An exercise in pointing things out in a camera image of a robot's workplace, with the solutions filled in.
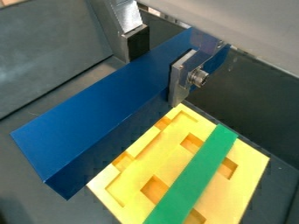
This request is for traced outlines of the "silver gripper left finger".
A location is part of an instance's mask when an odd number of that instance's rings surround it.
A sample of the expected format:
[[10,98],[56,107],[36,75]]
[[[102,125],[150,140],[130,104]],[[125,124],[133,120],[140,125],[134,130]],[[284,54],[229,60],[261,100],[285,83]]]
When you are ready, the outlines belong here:
[[125,63],[149,51],[149,27],[136,0],[88,0],[114,56]]

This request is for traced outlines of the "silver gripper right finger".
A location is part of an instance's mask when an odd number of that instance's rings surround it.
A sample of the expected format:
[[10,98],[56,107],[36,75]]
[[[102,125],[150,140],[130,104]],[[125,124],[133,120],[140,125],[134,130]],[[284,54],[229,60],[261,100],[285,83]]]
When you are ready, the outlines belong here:
[[204,70],[204,65],[214,59],[225,46],[222,40],[200,30],[190,32],[190,43],[197,50],[188,50],[170,67],[168,103],[172,107],[186,98],[192,86],[200,88],[204,85],[210,74]]

